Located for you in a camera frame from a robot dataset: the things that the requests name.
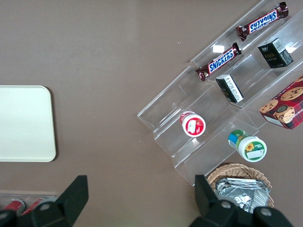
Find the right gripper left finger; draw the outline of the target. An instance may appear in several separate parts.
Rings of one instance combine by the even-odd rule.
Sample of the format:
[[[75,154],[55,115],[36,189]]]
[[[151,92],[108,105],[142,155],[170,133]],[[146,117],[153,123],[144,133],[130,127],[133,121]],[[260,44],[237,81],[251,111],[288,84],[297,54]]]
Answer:
[[[35,227],[72,227],[89,199],[88,179],[79,175],[54,202],[39,204],[32,212]]]

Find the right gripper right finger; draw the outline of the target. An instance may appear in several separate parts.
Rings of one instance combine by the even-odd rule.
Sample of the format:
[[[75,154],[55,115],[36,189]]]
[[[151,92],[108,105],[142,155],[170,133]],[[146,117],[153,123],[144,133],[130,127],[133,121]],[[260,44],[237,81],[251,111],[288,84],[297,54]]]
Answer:
[[[192,227],[232,227],[238,217],[238,207],[230,201],[220,200],[204,175],[195,176],[195,200],[201,216]]]

